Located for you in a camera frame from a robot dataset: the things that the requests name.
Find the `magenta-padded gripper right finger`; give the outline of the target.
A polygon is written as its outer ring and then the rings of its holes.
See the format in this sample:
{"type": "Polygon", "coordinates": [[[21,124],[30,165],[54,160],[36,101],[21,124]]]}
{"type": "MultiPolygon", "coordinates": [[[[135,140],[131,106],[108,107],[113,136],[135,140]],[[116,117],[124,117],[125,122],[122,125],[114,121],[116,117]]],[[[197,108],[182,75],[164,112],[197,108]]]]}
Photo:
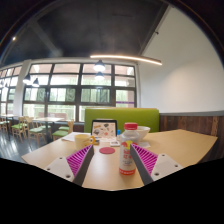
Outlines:
{"type": "Polygon", "coordinates": [[[182,169],[182,166],[165,153],[155,154],[132,144],[130,154],[144,185],[148,185],[182,169]]]}

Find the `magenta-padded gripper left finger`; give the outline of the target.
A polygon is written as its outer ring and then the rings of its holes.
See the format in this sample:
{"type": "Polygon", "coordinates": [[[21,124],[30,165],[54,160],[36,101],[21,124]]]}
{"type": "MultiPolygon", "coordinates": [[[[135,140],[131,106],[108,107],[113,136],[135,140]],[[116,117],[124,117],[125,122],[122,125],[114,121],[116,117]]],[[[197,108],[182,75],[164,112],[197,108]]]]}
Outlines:
{"type": "Polygon", "coordinates": [[[89,145],[68,157],[58,157],[45,170],[81,186],[93,155],[94,148],[89,145]]]}

